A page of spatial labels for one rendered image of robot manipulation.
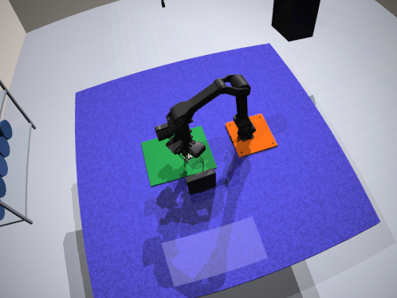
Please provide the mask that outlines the green circuit board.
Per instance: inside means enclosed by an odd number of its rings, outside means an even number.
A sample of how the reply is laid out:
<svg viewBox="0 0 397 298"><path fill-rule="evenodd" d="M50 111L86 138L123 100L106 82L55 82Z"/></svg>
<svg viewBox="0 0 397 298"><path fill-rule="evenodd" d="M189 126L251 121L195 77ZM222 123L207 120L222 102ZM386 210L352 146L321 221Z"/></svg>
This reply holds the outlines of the green circuit board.
<svg viewBox="0 0 397 298"><path fill-rule="evenodd" d="M217 168L214 157L211 153L202 126L190 128L193 140L206 146L206 150L198 158L193 158L189 153L186 157L180 154L173 154L167 147L164 139L158 138L142 142L142 151L147 168L147 175L150 186L156 186L165 182L175 181L193 174ZM193 158L193 159L191 159ZM204 167L203 167L204 164Z"/></svg>

